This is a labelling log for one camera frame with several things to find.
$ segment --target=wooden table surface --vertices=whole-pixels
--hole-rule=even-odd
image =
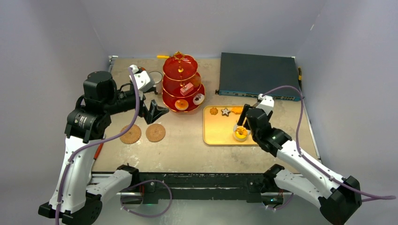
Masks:
[[[203,141],[203,108],[206,105],[253,105],[254,98],[228,97],[214,94],[219,87],[220,59],[197,59],[198,72],[206,88],[206,99],[196,110],[189,113],[170,111],[155,123],[166,129],[165,138],[157,143],[149,142],[145,136],[148,125],[143,118],[136,124],[141,128],[142,136],[137,143],[124,144],[116,139],[104,144],[93,166],[93,171],[114,171],[118,166],[129,163],[142,172],[201,172],[201,173],[262,173],[278,163],[292,172],[297,172],[286,163],[275,159],[258,146],[210,146]],[[135,64],[147,71],[162,72],[164,60],[160,59],[122,59],[115,61],[112,69],[113,79],[118,87],[129,82],[127,67]],[[155,99],[165,106],[161,95],[145,94],[145,103]],[[114,136],[131,122],[134,110],[113,115],[112,123],[106,129],[107,137]],[[282,129],[295,139],[300,114],[300,102],[275,101],[271,118],[273,127]],[[307,118],[303,118],[299,132],[301,148],[317,158],[313,137]]]

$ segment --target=three-tiered red tray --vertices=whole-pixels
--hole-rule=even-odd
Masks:
[[[162,98],[163,103],[172,111],[190,112],[203,102],[205,87],[197,70],[198,63],[195,59],[181,52],[176,52],[165,61]]]

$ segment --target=gray wall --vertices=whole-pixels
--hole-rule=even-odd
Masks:
[[[66,117],[107,55],[79,0],[0,0],[0,224],[37,215],[59,177]]]
[[[364,191],[398,194],[398,1],[329,0],[297,54],[322,161]],[[397,224],[398,201],[349,224]]]
[[[326,0],[82,0],[105,50],[294,56]]]

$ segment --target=yellow tray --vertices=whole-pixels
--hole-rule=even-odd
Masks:
[[[231,110],[241,105],[208,105],[203,109],[203,140],[209,145],[257,145],[252,137],[244,142],[239,142],[233,137],[233,128],[237,123],[240,114],[230,113],[229,116],[222,116],[221,109]],[[210,109],[217,108],[217,115],[211,115]]]

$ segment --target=wooden disc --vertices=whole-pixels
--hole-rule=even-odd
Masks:
[[[146,137],[150,142],[159,142],[166,135],[166,129],[160,124],[152,124],[146,129]]]
[[[123,127],[120,133],[123,132],[128,126],[129,125]],[[127,131],[127,133],[123,134],[120,137],[120,140],[125,144],[133,144],[136,143],[140,137],[141,129],[137,125],[133,125],[133,127],[129,131]]]

